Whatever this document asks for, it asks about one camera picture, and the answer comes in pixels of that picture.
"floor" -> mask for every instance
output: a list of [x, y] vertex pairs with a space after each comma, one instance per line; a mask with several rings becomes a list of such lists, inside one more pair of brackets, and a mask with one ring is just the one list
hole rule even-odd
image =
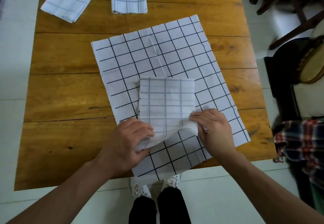
[[[260, 6], [242, 0], [270, 124], [278, 115], [272, 98], [263, 57], [272, 56], [270, 43], [298, 25], [297, 17], [280, 7], [261, 16]], [[28, 74], [38, 0], [6, 0], [0, 21], [0, 224], [53, 189], [13, 191], [18, 148], [24, 116]], [[310, 17], [313, 8], [307, 11]], [[287, 164], [271, 160], [254, 164], [298, 196], [296, 183]], [[82, 209], [73, 223], [127, 223], [132, 197], [127, 179], [108, 181]], [[157, 197], [161, 185], [150, 186]], [[187, 203], [192, 223], [264, 223], [239, 186], [222, 167], [189, 170], [183, 174], [180, 189]]]

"wooden chair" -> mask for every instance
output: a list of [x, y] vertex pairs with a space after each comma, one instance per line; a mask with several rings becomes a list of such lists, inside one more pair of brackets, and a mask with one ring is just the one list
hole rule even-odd
[[[258, 15], [263, 14], [265, 11], [267, 11], [271, 6], [273, 6], [278, 1], [279, 0], [264, 1], [262, 6], [260, 7], [260, 9], [258, 9], [257, 14]], [[283, 43], [285, 43], [285, 42], [289, 41], [290, 39], [294, 38], [295, 36], [305, 32], [306, 30], [315, 28], [316, 25], [324, 19], [324, 10], [321, 11], [320, 13], [316, 14], [314, 17], [312, 17], [308, 20], [306, 19], [306, 16], [303, 12], [303, 8], [312, 1], [314, 1], [314, 0], [304, 0], [302, 2], [300, 2], [299, 0], [291, 0], [291, 3], [294, 6], [293, 13], [297, 14], [298, 19], [301, 24], [296, 29], [292, 30], [291, 32], [289, 32], [288, 34], [283, 36], [282, 38], [273, 42], [269, 46], [269, 50], [274, 50], [277, 47], [279, 47], [280, 45], [282, 45]]]

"white shoe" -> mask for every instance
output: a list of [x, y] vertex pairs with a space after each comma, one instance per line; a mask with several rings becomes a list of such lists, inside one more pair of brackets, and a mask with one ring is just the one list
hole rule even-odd
[[147, 185], [139, 186], [137, 183], [137, 177], [131, 177], [130, 180], [130, 187], [132, 189], [132, 195], [136, 199], [138, 197], [148, 197], [152, 198], [150, 190], [148, 189]]
[[161, 191], [163, 191], [167, 187], [178, 188], [179, 184], [180, 184], [180, 179], [181, 179], [181, 174], [177, 174], [177, 175], [171, 176], [168, 179], [165, 179], [163, 182]]

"black pants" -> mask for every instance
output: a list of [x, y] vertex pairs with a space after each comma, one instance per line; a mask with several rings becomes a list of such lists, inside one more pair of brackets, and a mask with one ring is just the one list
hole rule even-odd
[[[160, 212], [160, 224], [191, 223], [186, 204], [179, 189], [165, 188], [157, 198], [157, 205]], [[154, 200], [144, 196], [136, 198], [129, 214], [128, 223], [156, 223]]]

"table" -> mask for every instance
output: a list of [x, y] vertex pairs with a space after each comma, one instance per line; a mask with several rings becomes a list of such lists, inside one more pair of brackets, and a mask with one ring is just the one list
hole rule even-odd
[[[251, 137], [237, 149], [250, 161], [276, 157], [241, 0], [147, 0], [147, 6], [147, 14], [114, 15], [111, 0], [92, 0], [72, 24], [38, 10], [15, 190], [59, 185], [112, 139], [116, 123], [92, 41], [194, 14]], [[210, 159], [195, 168], [216, 165]]]

